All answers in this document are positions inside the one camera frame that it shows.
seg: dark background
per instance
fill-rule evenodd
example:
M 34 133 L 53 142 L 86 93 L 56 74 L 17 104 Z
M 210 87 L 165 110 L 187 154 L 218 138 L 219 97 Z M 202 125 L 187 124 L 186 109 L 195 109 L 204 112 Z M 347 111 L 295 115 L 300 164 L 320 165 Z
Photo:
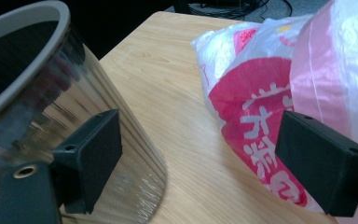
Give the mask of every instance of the dark background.
M 62 0 L 85 44 L 101 59 L 150 15 L 172 6 L 172 0 Z M 37 0 L 1 0 L 0 15 Z

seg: screw hole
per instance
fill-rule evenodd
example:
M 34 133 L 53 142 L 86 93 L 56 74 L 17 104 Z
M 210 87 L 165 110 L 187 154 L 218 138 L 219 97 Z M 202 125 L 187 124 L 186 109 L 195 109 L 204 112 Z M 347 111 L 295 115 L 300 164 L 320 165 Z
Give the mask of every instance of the screw hole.
M 76 148 L 75 145 L 69 145 L 65 147 L 65 150 L 70 151 L 70 150 L 74 150 L 75 148 Z
M 33 175 L 36 171 L 37 167 L 35 165 L 24 166 L 18 169 L 13 176 L 14 178 L 21 179 Z
M 358 154 L 358 149 L 357 148 L 350 147 L 350 151 Z

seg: wooden table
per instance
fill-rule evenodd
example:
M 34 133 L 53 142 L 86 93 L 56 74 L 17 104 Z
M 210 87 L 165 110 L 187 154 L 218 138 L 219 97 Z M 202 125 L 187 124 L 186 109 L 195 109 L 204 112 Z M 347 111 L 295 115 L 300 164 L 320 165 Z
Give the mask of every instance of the wooden table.
M 264 188 L 206 109 L 190 42 L 236 22 L 158 12 L 101 60 L 167 163 L 151 223 L 335 223 Z

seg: pink plastic bag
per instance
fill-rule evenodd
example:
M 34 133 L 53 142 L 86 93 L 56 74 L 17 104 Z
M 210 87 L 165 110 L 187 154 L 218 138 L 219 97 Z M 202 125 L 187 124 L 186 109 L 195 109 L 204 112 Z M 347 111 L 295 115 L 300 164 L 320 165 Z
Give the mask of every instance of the pink plastic bag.
M 305 25 L 290 82 L 297 112 L 358 143 L 358 1 L 331 1 Z M 358 223 L 358 211 L 338 221 Z

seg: table surface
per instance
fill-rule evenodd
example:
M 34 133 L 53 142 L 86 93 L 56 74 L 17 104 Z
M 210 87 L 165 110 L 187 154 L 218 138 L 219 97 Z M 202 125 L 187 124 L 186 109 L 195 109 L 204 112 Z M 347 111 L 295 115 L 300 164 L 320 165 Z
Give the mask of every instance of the table surface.
M 151 223 L 336 223 L 264 188 L 204 104 L 190 42 L 237 22 L 158 12 L 101 59 L 168 167 Z

